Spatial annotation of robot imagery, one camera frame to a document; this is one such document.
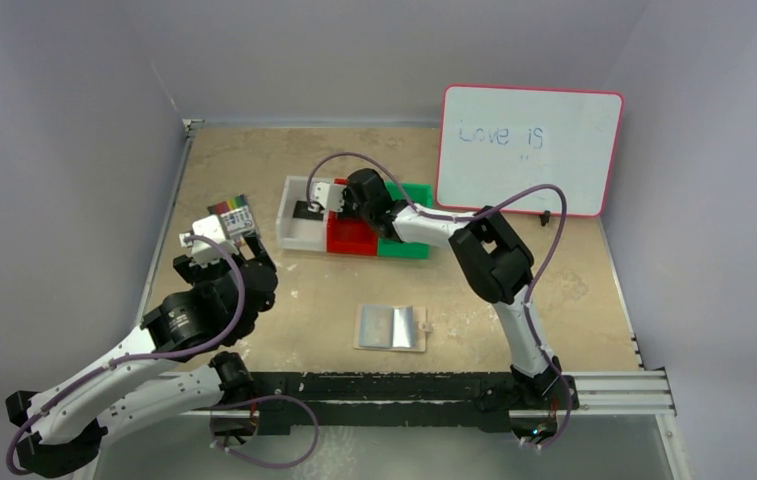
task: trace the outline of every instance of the green bin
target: green bin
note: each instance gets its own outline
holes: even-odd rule
[[[396,184],[386,182],[387,190],[393,200],[403,200],[402,193]],[[434,206],[434,193],[431,185],[421,185],[417,183],[403,183],[405,191],[410,198],[426,207]],[[392,240],[378,239],[378,256],[379,257],[397,257],[397,258],[428,258],[430,247],[424,243],[397,243]]]

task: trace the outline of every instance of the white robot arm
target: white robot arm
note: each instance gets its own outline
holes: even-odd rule
[[[240,252],[243,241],[253,258]],[[198,353],[233,345],[274,304],[275,265],[256,235],[231,239],[219,216],[211,215],[195,222],[182,242],[191,257],[176,258],[173,267],[192,285],[189,291],[167,296],[115,347],[68,380],[7,398],[8,417],[20,427],[7,454],[11,472],[66,475],[104,445],[161,419],[248,398],[251,376],[231,352],[169,381],[145,384]],[[220,261],[222,253],[228,261]],[[13,464],[14,451],[23,468]]]
[[[346,185],[317,182],[311,189],[323,208],[343,218],[365,220],[381,238],[451,248],[470,287],[492,304],[499,317],[517,381],[537,396],[557,381],[559,371],[551,368],[544,352],[558,370],[559,363],[546,343],[537,308],[530,302],[527,305],[530,319],[524,308],[534,258],[500,213],[469,222],[462,219],[474,212],[446,212],[393,201],[384,180],[372,169],[354,172]],[[488,251],[484,244],[494,246]]]

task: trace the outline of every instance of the black object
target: black object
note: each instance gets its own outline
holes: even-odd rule
[[[107,429],[93,420],[71,442],[44,445],[39,433],[25,437],[16,445],[19,466],[45,478],[68,475],[93,461],[98,456],[101,437]]]
[[[254,331],[258,314],[275,304],[278,286],[275,264],[258,237],[249,235],[244,240],[254,258],[246,260],[239,253],[231,256],[245,282],[246,298],[240,322],[221,343],[226,346]],[[155,352],[184,350],[215,337],[233,318],[239,299],[230,268],[224,261],[201,267],[181,255],[173,260],[172,266],[192,288],[167,296],[143,316],[140,328],[151,333]]]
[[[495,247],[488,252],[487,244]],[[449,237],[449,245],[472,291],[485,302],[512,304],[531,283],[534,256],[501,212],[469,222]]]
[[[561,362],[557,356],[552,357],[552,363],[555,365],[557,370],[554,370],[551,366],[548,366],[541,373],[538,373],[533,377],[528,377],[525,374],[520,373],[511,365],[511,374],[516,381],[516,389],[523,392],[523,394],[526,396],[535,398],[551,398],[551,389],[555,388],[558,385],[563,386],[562,383],[558,382],[558,377],[560,376],[559,372],[561,372],[562,369]]]
[[[245,362],[236,352],[222,352],[210,361],[222,383],[219,389],[225,392],[220,404],[248,400],[254,391],[254,380],[245,366]]]
[[[319,220],[321,222],[323,220],[323,213],[321,210],[314,212],[305,200],[299,200],[296,202],[295,208],[293,208],[293,218]]]
[[[10,423],[21,427],[28,419],[30,399],[37,392],[19,390],[4,401]],[[107,435],[107,429],[99,427],[93,420],[80,435],[71,442],[61,445],[43,445],[39,432],[28,435],[16,445],[16,455],[21,468],[45,478],[57,478],[68,475],[91,462],[98,455],[101,437]]]
[[[527,423],[529,419],[511,419],[510,410],[548,412],[555,397],[559,405],[566,405],[565,395],[569,394],[556,385],[547,398],[528,395],[508,372],[254,372],[253,378],[258,396],[280,392],[298,398],[310,406],[323,426],[462,426],[487,433],[514,432],[524,437],[534,436],[533,428],[526,431],[525,427],[539,425],[545,418],[531,419],[531,424]],[[566,378],[574,390],[575,381]],[[502,395],[499,408],[484,408],[481,399],[492,395]],[[576,394],[573,405],[579,406]],[[262,403],[258,410],[261,435],[287,435],[292,426],[312,424],[304,410],[288,402]]]
[[[517,438],[528,438],[530,443],[542,443],[543,440],[555,436],[558,431],[557,417],[517,418],[511,422],[511,431]]]
[[[240,445],[244,445],[246,438],[251,438],[257,433],[252,421],[245,418],[213,417],[210,420],[210,429],[216,437],[230,437]]]
[[[365,221],[380,238],[401,243],[393,221],[407,207],[404,200],[393,200],[384,179],[375,170],[364,168],[346,178],[343,191],[343,215],[351,212]]]

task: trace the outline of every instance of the white wall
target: white wall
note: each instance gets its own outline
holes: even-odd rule
[[[450,83],[599,88],[648,0],[127,0],[184,118],[439,121]]]
[[[757,478],[757,2],[653,0],[606,87],[627,116],[604,222],[697,478]]]
[[[132,324],[182,145],[121,5],[0,1],[0,478],[4,398]]]

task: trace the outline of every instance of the tabletop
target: tabletop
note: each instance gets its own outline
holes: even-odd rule
[[[356,151],[384,164],[402,182],[434,185],[439,129],[219,128],[198,131],[190,150],[147,310],[189,287],[172,270],[185,253],[178,234],[206,207],[245,194],[270,256],[278,265],[276,303],[254,333],[228,349],[254,371],[507,371],[510,354],[492,307],[469,288],[453,253],[431,249],[426,260],[284,250],[275,217],[287,175],[306,176],[328,154]],[[318,177],[346,177],[368,166],[353,158],[327,163]],[[537,265],[557,228],[536,216],[505,214]],[[596,218],[568,218],[558,250],[534,301],[545,335],[567,371],[637,370],[615,272]],[[432,331],[426,351],[353,348],[360,304],[425,307]],[[182,365],[195,368],[213,353]]]

